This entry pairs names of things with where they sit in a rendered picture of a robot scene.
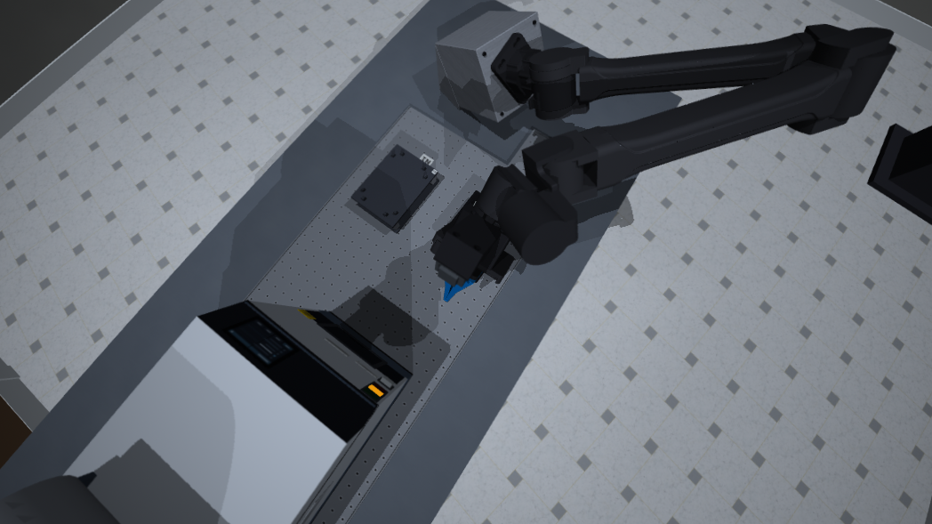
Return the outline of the black rectangular frame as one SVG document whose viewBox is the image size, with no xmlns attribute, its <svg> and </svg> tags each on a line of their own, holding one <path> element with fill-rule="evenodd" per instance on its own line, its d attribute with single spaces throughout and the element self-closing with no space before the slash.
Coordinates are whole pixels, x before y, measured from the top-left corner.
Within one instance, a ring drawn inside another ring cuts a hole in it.
<svg viewBox="0 0 932 524">
<path fill-rule="evenodd" d="M 475 192 L 472 194 L 472 196 L 469 198 L 469 200 L 466 202 L 466 204 L 465 204 L 462 208 L 464 208 L 464 207 L 465 207 L 466 205 L 468 205 L 468 204 L 471 204 L 471 202 L 473 202 L 473 204 L 475 204 L 475 201 L 477 201 L 479 194 L 480 194 L 480 192 L 478 192 L 477 190 L 475 190 Z M 461 209 L 461 210 L 462 210 L 462 209 Z M 458 216 L 459 216 L 461 210 L 460 210 L 459 213 L 453 218 L 453 220 L 457 221 L 457 218 L 458 218 Z M 478 279 L 475 280 L 475 283 L 478 282 L 478 280 L 481 278 L 481 276 L 482 276 L 483 274 L 484 274 L 484 272 L 482 272 L 481 275 L 478 277 Z"/>
</svg>

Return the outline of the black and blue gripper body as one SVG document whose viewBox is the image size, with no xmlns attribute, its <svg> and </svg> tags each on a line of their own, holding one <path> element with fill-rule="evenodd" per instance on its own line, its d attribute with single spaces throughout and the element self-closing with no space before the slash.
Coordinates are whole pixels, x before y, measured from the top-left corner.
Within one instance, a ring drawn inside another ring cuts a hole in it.
<svg viewBox="0 0 932 524">
<path fill-rule="evenodd" d="M 477 212 L 477 214 L 485 220 L 486 214 L 479 209 L 477 205 L 477 201 L 475 201 L 474 209 L 475 209 L 475 212 Z M 433 245 L 430 249 L 430 251 L 433 254 L 436 254 L 438 252 L 438 248 L 446 232 L 454 226 L 455 222 L 457 221 L 455 220 L 451 221 L 451 223 L 448 223 L 446 226 L 444 226 L 442 229 L 436 232 L 434 238 L 432 239 Z M 493 225 L 501 228 L 497 220 L 494 220 Z M 504 278 L 505 274 L 507 273 L 513 261 L 514 261 L 514 257 L 508 254 L 507 252 L 503 251 L 501 257 L 499 258 L 497 263 L 494 264 L 494 267 L 491 270 L 488 270 L 487 268 L 479 264 L 479 266 L 475 269 L 474 273 L 472 274 L 470 278 L 473 280 L 477 279 L 483 271 L 485 272 L 485 274 L 487 274 L 488 276 L 494 279 L 495 284 L 500 284 L 501 280 Z"/>
</svg>

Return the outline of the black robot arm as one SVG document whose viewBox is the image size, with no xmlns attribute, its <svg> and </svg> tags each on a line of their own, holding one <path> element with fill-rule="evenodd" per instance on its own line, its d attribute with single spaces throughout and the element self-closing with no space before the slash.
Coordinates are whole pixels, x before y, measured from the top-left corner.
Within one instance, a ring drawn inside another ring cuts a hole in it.
<svg viewBox="0 0 932 524">
<path fill-rule="evenodd" d="M 617 95 L 743 87 L 522 149 L 526 176 L 494 167 L 477 199 L 485 220 L 473 202 L 461 210 L 434 256 L 438 277 L 462 287 L 479 264 L 491 270 L 509 241 L 528 264 L 556 259 L 578 239 L 572 205 L 636 173 L 783 125 L 808 135 L 844 125 L 884 75 L 893 35 L 818 24 L 756 44 L 607 59 L 589 57 L 589 48 L 530 50 L 513 33 L 491 70 L 542 120 L 586 114 L 590 102 Z"/>
</svg>

